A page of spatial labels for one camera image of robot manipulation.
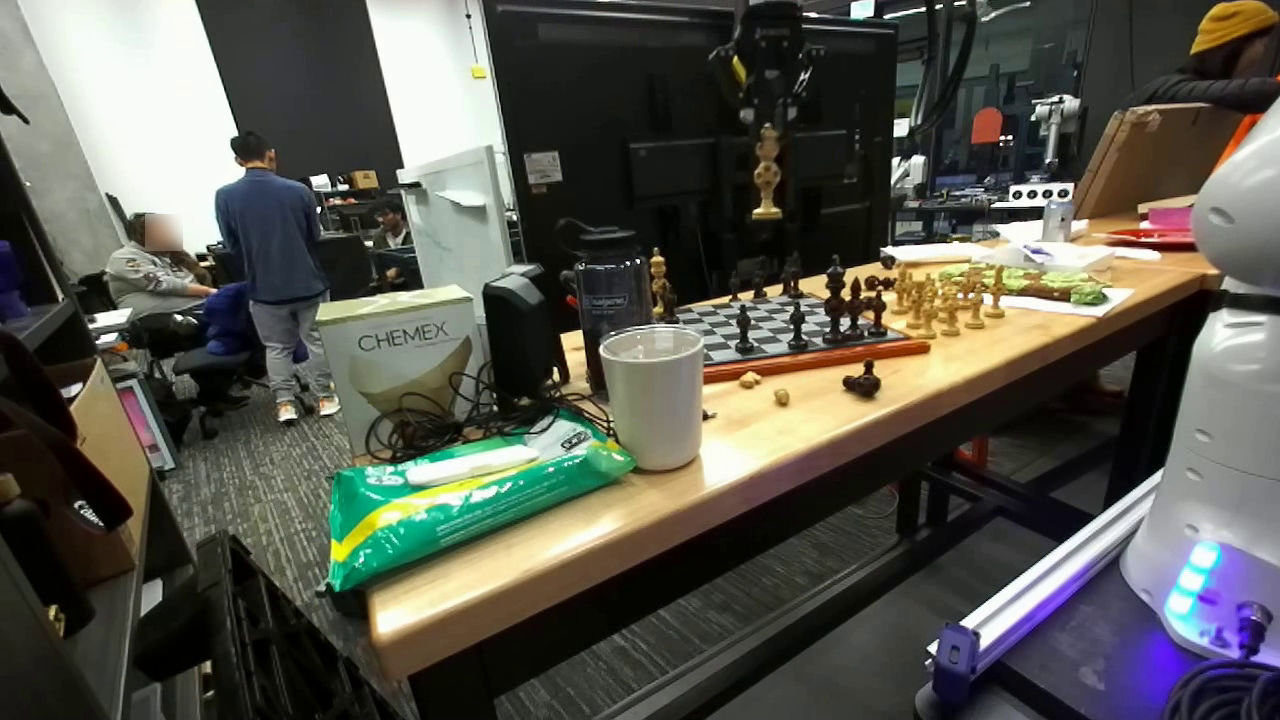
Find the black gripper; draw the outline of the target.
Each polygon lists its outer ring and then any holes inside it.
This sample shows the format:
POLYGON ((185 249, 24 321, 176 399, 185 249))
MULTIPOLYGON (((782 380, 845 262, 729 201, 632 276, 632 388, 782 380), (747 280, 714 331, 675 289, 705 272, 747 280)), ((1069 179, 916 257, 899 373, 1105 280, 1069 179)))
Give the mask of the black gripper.
POLYGON ((785 133, 813 80, 805 9, 797 0, 747 0, 732 36, 710 54, 714 78, 747 133, 785 133))

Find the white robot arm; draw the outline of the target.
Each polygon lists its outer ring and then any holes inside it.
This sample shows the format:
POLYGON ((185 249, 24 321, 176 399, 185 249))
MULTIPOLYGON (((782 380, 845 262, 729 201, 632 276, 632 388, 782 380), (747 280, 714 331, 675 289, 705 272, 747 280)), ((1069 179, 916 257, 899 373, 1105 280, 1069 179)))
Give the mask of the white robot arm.
POLYGON ((1222 272, 1155 498, 1121 557, 1130 589, 1195 651, 1280 657, 1280 100, 1194 201, 1194 240, 1222 272))

